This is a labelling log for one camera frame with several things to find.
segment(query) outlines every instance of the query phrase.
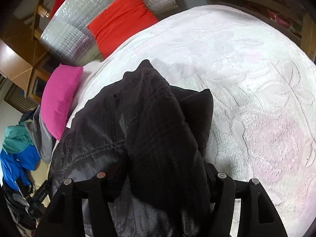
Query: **white sheet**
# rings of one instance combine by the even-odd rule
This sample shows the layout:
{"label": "white sheet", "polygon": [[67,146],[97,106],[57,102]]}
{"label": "white sheet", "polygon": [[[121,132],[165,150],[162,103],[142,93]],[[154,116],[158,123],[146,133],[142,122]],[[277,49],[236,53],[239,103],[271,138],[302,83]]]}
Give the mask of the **white sheet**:
{"label": "white sheet", "polygon": [[302,237],[316,216],[316,69],[308,57],[241,11],[193,8],[134,35],[101,62],[67,126],[89,99],[144,59],[171,85],[211,90],[207,160],[234,179],[260,179],[289,237]]}

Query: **blue clothing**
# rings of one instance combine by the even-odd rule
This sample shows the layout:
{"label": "blue clothing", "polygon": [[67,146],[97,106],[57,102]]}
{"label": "blue clothing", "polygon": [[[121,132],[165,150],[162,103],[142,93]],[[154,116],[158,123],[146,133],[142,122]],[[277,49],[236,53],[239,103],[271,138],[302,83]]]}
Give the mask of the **blue clothing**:
{"label": "blue clothing", "polygon": [[21,177],[25,185],[30,181],[25,175],[24,169],[34,170],[40,156],[33,145],[29,145],[23,152],[7,154],[3,149],[0,153],[0,162],[3,171],[3,179],[14,190],[18,191],[15,180]]}
{"label": "blue clothing", "polygon": [[7,154],[23,152],[29,145],[34,144],[25,128],[24,122],[6,128],[2,148]]}

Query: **pink pillow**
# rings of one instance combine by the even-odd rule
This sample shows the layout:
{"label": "pink pillow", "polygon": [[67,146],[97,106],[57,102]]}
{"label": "pink pillow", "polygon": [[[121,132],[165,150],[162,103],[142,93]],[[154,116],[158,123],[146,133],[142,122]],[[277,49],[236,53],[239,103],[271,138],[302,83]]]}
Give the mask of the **pink pillow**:
{"label": "pink pillow", "polygon": [[42,97],[41,115],[47,130],[60,141],[83,67],[60,64],[49,78]]}

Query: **reflective insulation mat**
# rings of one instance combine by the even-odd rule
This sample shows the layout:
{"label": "reflective insulation mat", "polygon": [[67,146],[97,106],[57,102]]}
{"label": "reflective insulation mat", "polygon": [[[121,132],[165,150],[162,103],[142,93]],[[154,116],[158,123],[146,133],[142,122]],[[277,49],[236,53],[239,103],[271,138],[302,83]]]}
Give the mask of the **reflective insulation mat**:
{"label": "reflective insulation mat", "polygon": [[[41,42],[76,66],[103,60],[87,25],[113,1],[66,0],[43,31]],[[143,1],[159,20],[179,12],[175,0]]]}

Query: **wall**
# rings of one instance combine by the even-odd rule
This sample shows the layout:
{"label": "wall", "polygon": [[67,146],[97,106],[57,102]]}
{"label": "wall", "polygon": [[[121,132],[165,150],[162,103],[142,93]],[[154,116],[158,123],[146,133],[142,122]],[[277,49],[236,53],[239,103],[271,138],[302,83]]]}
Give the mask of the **wall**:
{"label": "wall", "polygon": [[[6,80],[0,89],[0,149],[2,149],[2,142],[4,140],[4,132],[7,126],[16,125],[22,113],[11,107],[4,101],[4,97],[10,89],[12,82]],[[0,167],[0,183],[2,185],[2,169]]]}

